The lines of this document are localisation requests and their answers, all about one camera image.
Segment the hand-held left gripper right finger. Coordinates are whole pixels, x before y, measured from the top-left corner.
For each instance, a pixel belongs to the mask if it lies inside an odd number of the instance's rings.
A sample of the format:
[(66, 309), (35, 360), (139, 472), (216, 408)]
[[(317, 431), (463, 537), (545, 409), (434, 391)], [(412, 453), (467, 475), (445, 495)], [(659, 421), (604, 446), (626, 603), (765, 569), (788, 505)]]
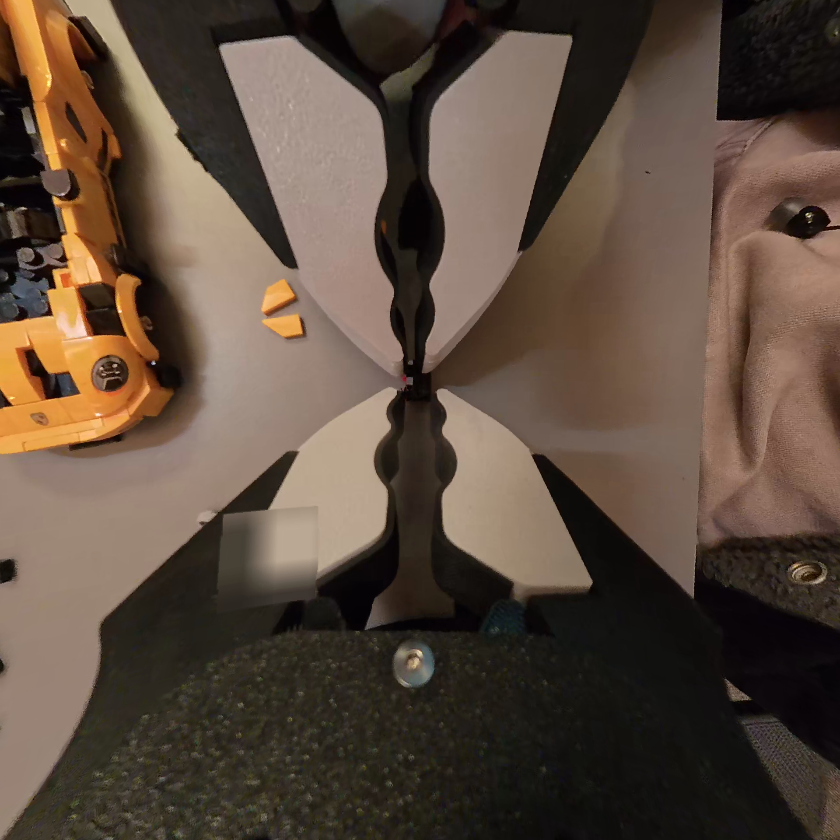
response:
[(592, 576), (528, 446), (447, 389), (430, 404), (436, 585), (479, 623), (500, 602), (587, 595)]

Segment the black fleece jacket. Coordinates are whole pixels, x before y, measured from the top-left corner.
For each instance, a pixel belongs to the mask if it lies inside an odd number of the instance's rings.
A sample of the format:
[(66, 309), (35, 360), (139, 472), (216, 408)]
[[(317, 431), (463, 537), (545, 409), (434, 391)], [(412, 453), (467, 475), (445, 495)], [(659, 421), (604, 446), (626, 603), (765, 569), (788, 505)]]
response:
[[(838, 52), (838, 2), (724, 2), (718, 124), (838, 108)], [(837, 767), (838, 533), (699, 543), (696, 559), (726, 677)]]

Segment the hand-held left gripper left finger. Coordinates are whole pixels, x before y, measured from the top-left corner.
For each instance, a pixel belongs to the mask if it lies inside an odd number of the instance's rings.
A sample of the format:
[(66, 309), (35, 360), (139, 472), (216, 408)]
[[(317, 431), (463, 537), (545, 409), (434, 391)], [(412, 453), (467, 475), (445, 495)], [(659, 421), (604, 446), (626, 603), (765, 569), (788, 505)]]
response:
[(402, 434), (403, 399), (386, 387), (299, 448), (269, 507), (317, 509), (316, 596), (335, 602), (349, 629), (368, 626), (398, 571), (392, 483)]

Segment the orange lego car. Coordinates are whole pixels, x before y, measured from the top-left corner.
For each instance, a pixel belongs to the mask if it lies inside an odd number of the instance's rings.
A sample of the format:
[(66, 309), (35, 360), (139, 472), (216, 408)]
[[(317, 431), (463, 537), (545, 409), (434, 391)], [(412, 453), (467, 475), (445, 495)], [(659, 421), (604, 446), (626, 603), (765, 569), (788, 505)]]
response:
[(88, 74), (107, 57), (65, 2), (2, 2), (4, 455), (120, 439), (179, 385), (112, 189), (122, 153)]

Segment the black lavalier microphone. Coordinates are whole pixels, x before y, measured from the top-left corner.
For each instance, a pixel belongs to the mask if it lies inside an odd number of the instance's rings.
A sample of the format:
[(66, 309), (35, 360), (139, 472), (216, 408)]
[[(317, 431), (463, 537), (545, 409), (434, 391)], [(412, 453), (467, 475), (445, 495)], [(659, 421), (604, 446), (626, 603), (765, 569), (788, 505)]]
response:
[(826, 210), (794, 197), (784, 199), (770, 211), (767, 225), (774, 232), (800, 240), (839, 230)]

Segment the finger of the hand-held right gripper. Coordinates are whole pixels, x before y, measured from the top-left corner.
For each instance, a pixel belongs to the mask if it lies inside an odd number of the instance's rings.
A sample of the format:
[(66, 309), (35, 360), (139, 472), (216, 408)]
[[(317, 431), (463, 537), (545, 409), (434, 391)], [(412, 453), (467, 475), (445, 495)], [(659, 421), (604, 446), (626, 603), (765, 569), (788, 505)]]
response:
[(356, 347), (385, 371), (401, 371), (394, 272), (380, 240), (389, 175), (382, 94), (304, 35), (218, 49), (299, 280)]
[(419, 173), (433, 200), (425, 370), (472, 329), (519, 259), (573, 43), (527, 31), (479, 35), (418, 101)]

